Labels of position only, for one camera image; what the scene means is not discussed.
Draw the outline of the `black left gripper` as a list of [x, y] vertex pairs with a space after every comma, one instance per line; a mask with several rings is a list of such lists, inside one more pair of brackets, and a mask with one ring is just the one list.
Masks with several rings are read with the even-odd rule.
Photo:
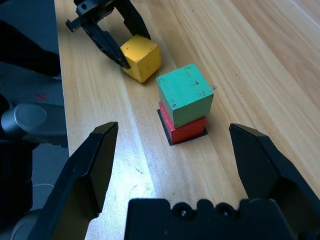
[[82, 27], [99, 50], [115, 63], [125, 69], [130, 65], [124, 56], [120, 46], [108, 31], [103, 31], [98, 22], [112, 13], [116, 8], [124, 19], [124, 25], [135, 35], [151, 39], [148, 29], [134, 5], [130, 0], [74, 0], [78, 17], [66, 20], [66, 26], [71, 32]]

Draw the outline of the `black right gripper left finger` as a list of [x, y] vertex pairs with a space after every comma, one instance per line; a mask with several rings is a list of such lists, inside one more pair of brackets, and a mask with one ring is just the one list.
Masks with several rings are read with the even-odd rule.
[[117, 122], [100, 125], [69, 157], [27, 240], [85, 239], [104, 207], [117, 135]]

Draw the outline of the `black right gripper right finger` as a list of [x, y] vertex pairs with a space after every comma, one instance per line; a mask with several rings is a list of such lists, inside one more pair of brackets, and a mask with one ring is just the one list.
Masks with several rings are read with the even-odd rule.
[[320, 199], [269, 136], [229, 126], [238, 175], [249, 199], [272, 199], [297, 237], [320, 235]]

